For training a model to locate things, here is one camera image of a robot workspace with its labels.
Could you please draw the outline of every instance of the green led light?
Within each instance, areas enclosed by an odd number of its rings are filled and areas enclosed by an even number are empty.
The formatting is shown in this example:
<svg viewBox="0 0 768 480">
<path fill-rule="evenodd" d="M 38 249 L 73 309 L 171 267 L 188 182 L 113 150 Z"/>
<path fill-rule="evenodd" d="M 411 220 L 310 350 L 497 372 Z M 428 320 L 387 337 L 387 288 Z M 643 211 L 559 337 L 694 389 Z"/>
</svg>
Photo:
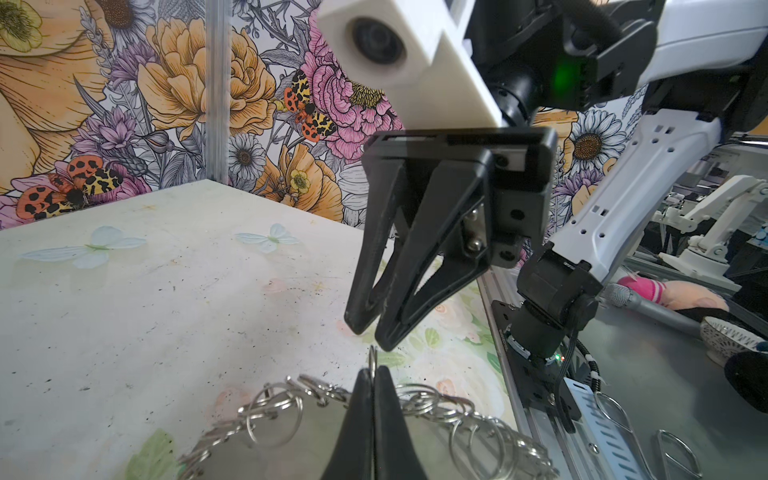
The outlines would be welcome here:
<svg viewBox="0 0 768 480">
<path fill-rule="evenodd" d="M 572 92 L 579 80 L 579 66 L 568 59 L 561 59 L 554 69 L 552 92 L 556 97 L 565 97 Z"/>
</svg>

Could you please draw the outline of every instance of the white daisy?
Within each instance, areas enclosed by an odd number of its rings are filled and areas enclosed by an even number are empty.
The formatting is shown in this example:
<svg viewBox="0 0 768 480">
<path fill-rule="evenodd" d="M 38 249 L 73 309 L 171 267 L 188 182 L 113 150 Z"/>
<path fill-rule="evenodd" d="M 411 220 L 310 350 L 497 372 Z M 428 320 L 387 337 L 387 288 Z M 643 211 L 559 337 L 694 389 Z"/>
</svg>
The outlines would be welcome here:
<svg viewBox="0 0 768 480">
<path fill-rule="evenodd" d="M 146 41 L 147 27 L 154 25 L 153 0 L 99 0 L 98 4 L 112 30 L 115 50 Z"/>
<path fill-rule="evenodd" d="M 232 185 L 241 190 L 252 190 L 266 165 L 266 151 L 256 135 L 230 137 L 228 164 Z"/>
<path fill-rule="evenodd" d="M 627 134 L 621 121 L 605 110 L 578 112 L 578 121 L 565 139 L 564 167 L 567 174 L 583 170 L 600 170 L 610 158 L 624 151 Z"/>
<path fill-rule="evenodd" d="M 246 15 L 250 13 L 251 7 L 255 6 L 255 0 L 233 0 L 232 10 L 236 16 Z"/>
</svg>

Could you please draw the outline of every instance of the white butterfly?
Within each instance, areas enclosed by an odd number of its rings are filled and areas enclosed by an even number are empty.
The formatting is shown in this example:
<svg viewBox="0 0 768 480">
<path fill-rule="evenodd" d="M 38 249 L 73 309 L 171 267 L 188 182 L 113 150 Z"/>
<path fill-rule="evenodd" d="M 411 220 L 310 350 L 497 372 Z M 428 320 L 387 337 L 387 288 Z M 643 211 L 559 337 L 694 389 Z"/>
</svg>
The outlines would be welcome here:
<svg viewBox="0 0 768 480">
<path fill-rule="evenodd" d="M 235 233 L 235 238 L 242 243 L 255 243 L 259 246 L 259 251 L 262 253 L 275 251 L 278 243 L 283 245 L 299 243 L 299 239 L 291 237 L 288 230 L 279 223 L 275 223 L 270 228 L 270 234 L 266 237 L 264 235 L 256 235 L 255 233 Z"/>
<path fill-rule="evenodd" d="M 23 253 L 20 257 L 38 262 L 74 259 L 72 264 L 77 268 L 95 268 L 109 261 L 109 250 L 136 248 L 146 242 L 143 238 L 125 238 L 123 232 L 114 227 L 99 227 L 91 234 L 91 242 L 88 245 L 35 250 Z"/>
</svg>

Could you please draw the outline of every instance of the butterfly decal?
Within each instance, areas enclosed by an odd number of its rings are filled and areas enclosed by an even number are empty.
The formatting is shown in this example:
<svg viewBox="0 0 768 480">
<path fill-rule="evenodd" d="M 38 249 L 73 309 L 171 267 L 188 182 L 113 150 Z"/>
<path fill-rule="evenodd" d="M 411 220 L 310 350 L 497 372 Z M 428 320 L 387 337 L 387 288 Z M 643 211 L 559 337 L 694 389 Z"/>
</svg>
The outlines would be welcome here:
<svg viewBox="0 0 768 480">
<path fill-rule="evenodd" d="M 279 223 L 270 228 L 269 235 L 256 235 L 255 233 L 235 233 L 235 238 L 241 243 L 256 244 L 262 253 L 273 252 L 279 244 L 293 245 L 299 243 L 299 239 L 292 237 L 288 230 Z"/>
<path fill-rule="evenodd" d="M 104 168 L 104 161 L 95 155 L 75 157 L 67 166 L 66 175 L 48 174 L 51 187 L 38 185 L 24 190 L 16 204 L 16 214 L 23 220 L 55 217 L 88 204 L 88 197 L 105 194 L 123 183 L 123 176 Z"/>
<path fill-rule="evenodd" d="M 318 142 L 336 133 L 336 124 L 328 115 L 317 110 L 312 99 L 310 80 L 303 71 L 296 70 L 291 86 L 286 88 L 283 94 L 283 103 L 289 111 L 297 113 L 294 121 L 301 124 L 304 138 Z"/>
<path fill-rule="evenodd" d="M 91 242 L 79 247 L 47 248 L 23 253 L 20 257 L 38 262 L 72 262 L 77 268 L 95 268 L 109 261 L 109 250 L 136 248 L 147 241 L 143 238 L 126 237 L 114 227 L 99 227 L 91 234 Z"/>
</svg>

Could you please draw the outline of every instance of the metal hook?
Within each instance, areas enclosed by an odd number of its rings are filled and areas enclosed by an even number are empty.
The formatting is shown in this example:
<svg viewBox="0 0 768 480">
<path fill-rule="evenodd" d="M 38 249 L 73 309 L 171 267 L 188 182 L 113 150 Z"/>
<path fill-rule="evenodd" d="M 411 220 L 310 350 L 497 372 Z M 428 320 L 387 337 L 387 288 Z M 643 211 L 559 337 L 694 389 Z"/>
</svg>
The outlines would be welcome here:
<svg viewBox="0 0 768 480">
<path fill-rule="evenodd" d="M 611 416 L 603 408 L 603 406 L 602 406 L 602 404 L 600 402 L 600 399 L 605 399 L 605 400 L 609 401 L 610 403 L 612 403 L 614 405 L 614 407 L 619 412 L 621 412 L 621 414 L 624 416 L 624 419 L 627 421 L 627 424 L 624 425 L 623 423 L 617 422 L 616 420 L 611 418 Z M 627 412 L 624 411 L 624 408 L 621 405 L 619 405 L 619 402 L 617 402 L 616 400 L 612 399 L 610 396 L 605 395 L 603 392 L 595 392 L 594 393 L 594 402 L 598 406 L 598 410 L 600 410 L 600 412 L 605 416 L 606 419 L 610 420 L 611 422 L 614 423 L 614 425 L 616 425 L 617 427 L 623 429 L 625 432 L 630 434 L 630 436 L 632 437 L 632 440 L 634 442 L 635 448 L 640 453 L 640 458 L 643 461 L 643 467 L 645 468 L 645 472 L 648 474 L 649 477 L 652 478 L 652 480 L 658 480 L 656 478 L 656 475 L 654 475 L 654 473 L 650 470 L 650 466 L 648 465 L 648 461 L 645 458 L 645 454 L 643 453 L 643 449 L 640 447 L 640 442 L 637 440 L 637 435 L 635 435 L 634 429 L 632 428 L 632 424 L 629 421 L 629 415 L 627 415 Z M 664 451 L 664 446 L 662 445 L 662 440 L 663 440 L 663 438 L 665 436 L 670 438 L 670 439 L 673 439 L 675 442 L 677 442 L 679 445 L 681 445 L 683 447 L 683 449 L 685 449 L 685 451 L 688 453 L 688 455 L 693 460 L 695 472 L 689 470 L 688 467 L 686 467 L 685 465 L 681 464 L 672 455 L 670 455 L 670 454 L 668 454 L 668 453 L 666 453 Z M 677 465 L 680 469 L 682 469 L 688 475 L 691 475 L 692 477 L 694 477 L 696 479 L 702 478 L 701 466 L 699 465 L 699 459 L 696 457 L 696 454 L 694 454 L 694 452 L 690 449 L 690 447 L 688 447 L 688 445 L 685 444 L 685 442 L 680 440 L 675 435 L 667 432 L 666 430 L 659 430 L 658 432 L 656 432 L 656 437 L 657 437 L 657 441 L 659 442 L 659 450 L 661 451 L 661 457 L 662 457 L 661 458 L 661 465 L 664 468 L 664 478 L 665 478 L 665 480 L 669 480 L 669 478 L 670 478 L 669 471 L 667 470 L 667 459 L 669 459 L 671 462 L 673 462 L 675 465 Z"/>
<path fill-rule="evenodd" d="M 677 442 L 678 445 L 683 447 L 683 449 L 686 451 L 688 456 L 691 458 L 694 464 L 694 470 L 691 471 L 687 466 L 680 463 L 676 458 L 674 458 L 672 455 L 668 454 L 664 450 L 664 437 L 667 437 L 675 442 Z M 670 473 L 667 470 L 667 459 L 670 460 L 670 462 L 677 465 L 679 469 L 681 469 L 683 472 L 686 472 L 688 475 L 694 477 L 694 478 L 701 478 L 703 476 L 701 472 L 701 465 L 699 465 L 699 459 L 696 458 L 695 454 L 688 448 L 688 445 L 685 444 L 682 440 L 680 440 L 678 437 L 676 437 L 674 434 L 669 433 L 666 430 L 659 430 L 656 432 L 656 440 L 659 442 L 659 452 L 661 452 L 661 464 L 664 467 L 664 477 L 669 480 Z"/>
</svg>

